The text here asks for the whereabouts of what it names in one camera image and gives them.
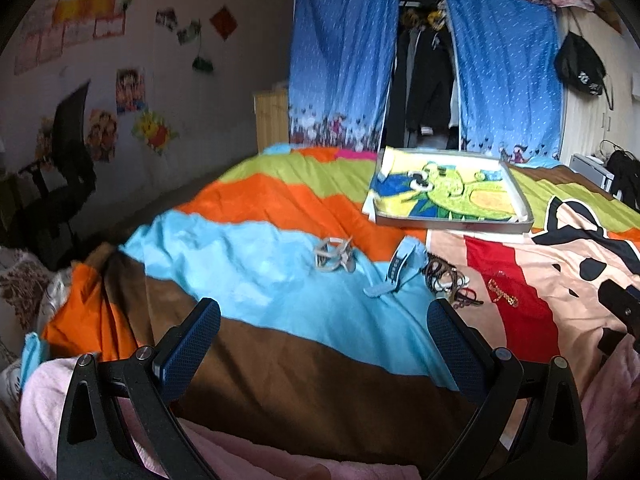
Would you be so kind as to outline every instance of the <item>light blue stripe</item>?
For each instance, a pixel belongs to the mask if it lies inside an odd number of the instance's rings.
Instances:
[[[216,224],[167,211],[139,228],[120,249],[145,264],[147,276],[173,280],[197,300],[220,304],[223,317],[329,346],[393,374],[427,375],[438,386],[456,384],[426,329],[433,296],[420,276],[397,294],[368,298],[387,263],[356,254],[356,271],[314,267],[318,239],[281,231],[268,222]]]

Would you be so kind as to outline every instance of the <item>green stripe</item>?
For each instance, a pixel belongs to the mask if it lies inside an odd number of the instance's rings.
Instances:
[[[527,197],[533,211],[535,222],[533,227],[543,229],[545,226],[546,206],[551,197],[561,200],[575,198],[593,209],[602,226],[614,233],[623,233],[632,227],[640,226],[640,214],[624,205],[619,200],[608,200],[599,193],[592,193],[580,184],[552,184],[548,180],[533,180],[528,176],[512,171],[520,189]]]
[[[343,194],[353,202],[364,202],[376,169],[372,160],[339,158],[319,162],[300,153],[285,155],[257,155],[249,158],[220,177],[220,182],[244,180],[261,173],[285,184],[305,184],[316,196]]]

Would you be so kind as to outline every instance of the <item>wooden cabinet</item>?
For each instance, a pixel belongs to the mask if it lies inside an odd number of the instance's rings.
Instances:
[[[600,155],[603,139],[628,147],[634,134],[631,83],[632,73],[626,43],[607,23],[592,12],[573,8],[584,38],[598,53],[607,70],[605,85],[613,97],[614,109],[610,110],[604,95],[589,96],[565,89],[564,129],[560,160],[569,164],[574,153]],[[559,12],[559,27],[564,38],[569,29],[579,34],[577,25],[567,9]],[[610,153],[610,145],[603,146],[604,154]]]
[[[254,94],[258,152],[289,142],[289,97],[285,89]]]

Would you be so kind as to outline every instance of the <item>striped bedspread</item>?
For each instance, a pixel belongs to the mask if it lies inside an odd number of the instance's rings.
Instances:
[[[295,454],[428,474],[475,407],[426,329],[424,280],[378,299],[363,293],[411,234],[470,277],[484,303],[458,310],[468,324],[522,359],[564,354],[582,391],[604,329],[624,330],[598,303],[600,283],[640,286],[640,216],[568,168],[514,168],[536,217],[522,240],[403,231],[361,213],[374,167],[331,148],[244,161],[78,265],[44,331],[52,352],[128,357],[211,297],[222,326],[180,416]],[[353,237],[354,273],[314,268],[325,237]]]

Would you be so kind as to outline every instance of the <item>red stripe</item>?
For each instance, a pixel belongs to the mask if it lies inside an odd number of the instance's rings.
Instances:
[[[515,250],[476,238],[465,237],[465,243],[467,264],[482,274],[489,297],[500,311],[509,350],[518,359],[541,363],[559,355],[558,327],[553,313],[538,297],[536,289],[527,284],[516,263]],[[518,306],[511,306],[505,298],[498,299],[499,292],[488,286],[490,280],[494,280],[498,290],[516,298]]]

